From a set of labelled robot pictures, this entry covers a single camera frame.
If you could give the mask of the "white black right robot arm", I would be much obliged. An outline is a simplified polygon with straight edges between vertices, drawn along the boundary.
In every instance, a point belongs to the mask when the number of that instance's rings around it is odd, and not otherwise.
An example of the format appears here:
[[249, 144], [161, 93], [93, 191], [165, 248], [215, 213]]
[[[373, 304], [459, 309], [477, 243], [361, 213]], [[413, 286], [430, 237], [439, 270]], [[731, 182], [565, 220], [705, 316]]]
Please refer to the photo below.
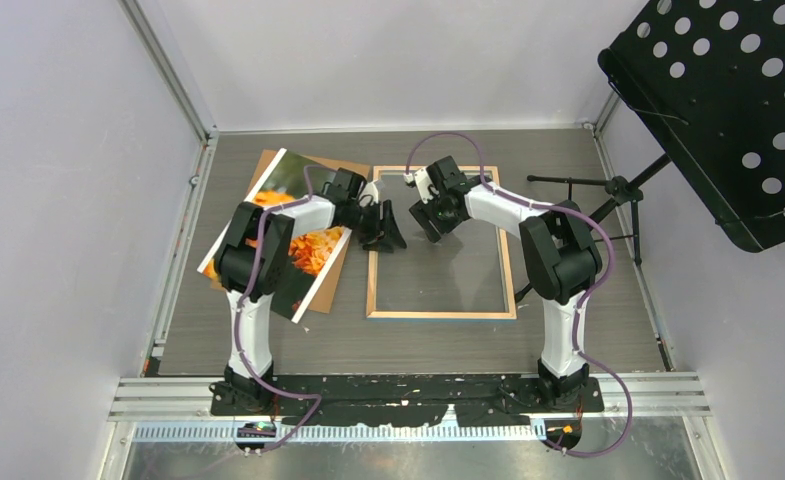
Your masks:
[[581, 355], [585, 303], [603, 265], [585, 216], [571, 201], [536, 202], [485, 175], [468, 177], [452, 157], [406, 170], [404, 179], [419, 194], [410, 213], [430, 242], [467, 220], [489, 223], [519, 239], [529, 287], [543, 301], [538, 394], [548, 408], [566, 409], [589, 378]]

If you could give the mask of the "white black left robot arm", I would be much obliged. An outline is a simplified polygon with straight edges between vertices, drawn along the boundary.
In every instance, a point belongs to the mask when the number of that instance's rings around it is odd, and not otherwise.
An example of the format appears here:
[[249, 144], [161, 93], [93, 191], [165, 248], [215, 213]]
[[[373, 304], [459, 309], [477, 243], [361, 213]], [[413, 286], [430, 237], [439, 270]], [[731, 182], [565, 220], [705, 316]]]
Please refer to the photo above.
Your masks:
[[288, 263], [290, 243], [298, 236], [331, 227], [356, 234], [367, 251], [406, 248], [392, 204], [368, 193], [365, 177], [340, 168], [316, 188], [290, 202], [269, 207], [241, 203], [214, 254], [214, 270], [231, 308], [231, 354], [217, 395], [234, 395], [252, 414], [266, 412], [275, 395], [285, 391], [272, 383], [269, 346], [271, 304]]

